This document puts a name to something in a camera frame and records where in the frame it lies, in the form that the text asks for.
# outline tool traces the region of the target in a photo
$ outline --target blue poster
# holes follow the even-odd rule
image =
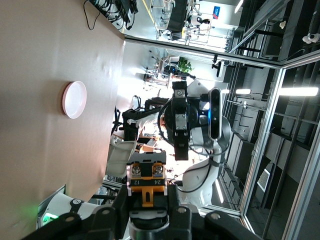
[[[213,19],[218,19],[220,13],[220,7],[215,6],[213,9]]]

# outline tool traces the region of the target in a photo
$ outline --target white plate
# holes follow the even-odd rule
[[[70,83],[63,93],[62,107],[64,113],[71,119],[78,118],[85,109],[87,89],[82,81]]]

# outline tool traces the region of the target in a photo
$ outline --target light fixture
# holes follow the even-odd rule
[[[229,93],[230,93],[230,90],[229,90],[229,89],[222,89],[222,90],[221,90],[221,93],[222,93],[222,94],[229,94]]]
[[[218,179],[215,180],[215,185],[216,185],[216,190],[218,191],[220,202],[223,204],[225,200],[224,200],[224,196],[222,195],[222,191],[221,191]]]
[[[237,89],[235,91],[236,94],[250,94],[251,93],[251,89]]]
[[[234,13],[236,14],[239,11],[239,8],[241,7],[241,5],[244,3],[244,0],[240,0],[240,2],[238,3],[238,5],[235,7]]]
[[[316,96],[318,87],[291,87],[281,88],[279,90],[280,96]]]

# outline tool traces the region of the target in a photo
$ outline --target green light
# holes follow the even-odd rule
[[[43,217],[42,223],[43,223],[43,225],[46,225],[46,224],[50,223],[51,221],[57,219],[58,217],[59,216],[47,212]]]

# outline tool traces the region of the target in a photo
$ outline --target ceiling pipe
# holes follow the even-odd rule
[[[315,63],[315,65],[314,65],[314,68],[313,68],[313,71],[312,71],[312,75],[311,75],[310,82],[309,82],[309,87],[312,87],[312,86],[315,85],[315,82],[316,82],[316,79],[317,79],[317,76],[318,76],[318,72],[319,72],[319,68],[320,68],[320,62],[317,61]],[[269,227],[270,227],[270,223],[271,223],[274,211],[276,209],[276,205],[277,205],[277,202],[279,200],[279,196],[281,194],[282,187],[284,185],[284,180],[285,180],[285,177],[286,177],[286,174],[287,174],[287,171],[288,171],[289,163],[290,163],[292,154],[293,154],[294,149],[295,149],[295,145],[296,145],[297,137],[298,137],[298,134],[299,134],[299,130],[300,130],[301,124],[303,122],[302,119],[304,118],[305,113],[306,113],[307,108],[308,108],[309,100],[310,100],[310,97],[306,97],[306,96],[304,97],[304,100],[303,100],[303,103],[302,103],[302,106],[301,106],[301,109],[300,109],[300,113],[299,113],[299,115],[297,117],[297,123],[296,123],[296,127],[295,127],[295,130],[294,130],[294,134],[293,134],[291,143],[290,143],[289,152],[288,152],[288,155],[287,155],[287,157],[285,159],[283,170],[281,172],[281,176],[280,176],[280,179],[279,179],[279,183],[278,183],[278,186],[277,186],[275,194],[274,194],[274,198],[273,198],[273,201],[272,201],[272,204],[271,204],[270,212],[269,212],[269,215],[268,215],[268,218],[266,220],[265,227],[264,227],[264,230],[263,230],[262,239],[266,239],[266,236],[267,236],[267,233],[268,233],[268,230],[269,230]]]

